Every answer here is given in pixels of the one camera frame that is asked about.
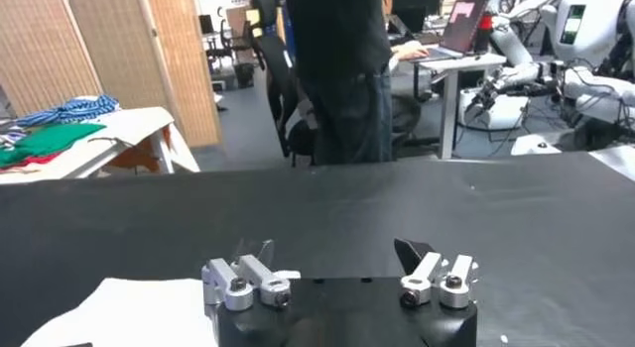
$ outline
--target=laptop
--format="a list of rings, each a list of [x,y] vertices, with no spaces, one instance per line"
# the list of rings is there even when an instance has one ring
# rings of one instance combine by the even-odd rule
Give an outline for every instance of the laptop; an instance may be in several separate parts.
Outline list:
[[[487,0],[456,0],[438,47],[428,49],[426,58],[416,61],[457,59],[468,55],[478,30]]]

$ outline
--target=computer monitor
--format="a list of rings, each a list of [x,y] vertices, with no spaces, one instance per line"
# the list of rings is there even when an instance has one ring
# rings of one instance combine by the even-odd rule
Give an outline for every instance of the computer monitor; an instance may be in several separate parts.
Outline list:
[[[204,35],[214,33],[214,27],[211,25],[211,16],[198,15],[198,22],[200,23],[200,31]]]
[[[440,7],[441,0],[393,0],[393,14],[413,33],[420,32],[426,17],[438,14]]]

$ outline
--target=black tablecloth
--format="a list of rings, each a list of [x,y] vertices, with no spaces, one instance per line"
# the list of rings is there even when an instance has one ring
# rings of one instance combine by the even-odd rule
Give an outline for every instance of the black tablecloth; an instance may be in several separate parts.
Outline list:
[[[197,278],[241,238],[327,278],[400,276],[403,237],[478,259],[483,346],[630,346],[634,195],[586,154],[2,186],[0,345],[103,278]]]

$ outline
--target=red object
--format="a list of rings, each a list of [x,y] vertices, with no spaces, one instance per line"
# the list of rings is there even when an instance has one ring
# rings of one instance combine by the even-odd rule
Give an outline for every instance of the red object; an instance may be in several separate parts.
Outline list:
[[[47,156],[41,156],[41,157],[28,157],[25,160],[23,160],[22,162],[12,165],[8,168],[5,169],[10,169],[10,168],[23,168],[26,167],[30,164],[38,164],[38,165],[45,165],[47,163],[49,163],[50,161],[54,160],[57,156],[61,155],[62,152],[57,152],[56,154],[52,154],[52,155],[47,155]]]
[[[492,29],[493,26],[494,25],[492,23],[492,16],[490,14],[485,13],[485,15],[483,15],[483,19],[481,19],[480,21],[480,25],[478,26],[478,29],[489,31]]]

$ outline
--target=blue striped cloth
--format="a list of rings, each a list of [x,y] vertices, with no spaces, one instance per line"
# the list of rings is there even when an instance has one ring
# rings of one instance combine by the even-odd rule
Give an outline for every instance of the blue striped cloth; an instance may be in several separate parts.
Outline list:
[[[62,106],[19,118],[16,123],[23,128],[74,123],[94,119],[117,109],[119,102],[108,95],[101,95],[96,99],[75,98]]]

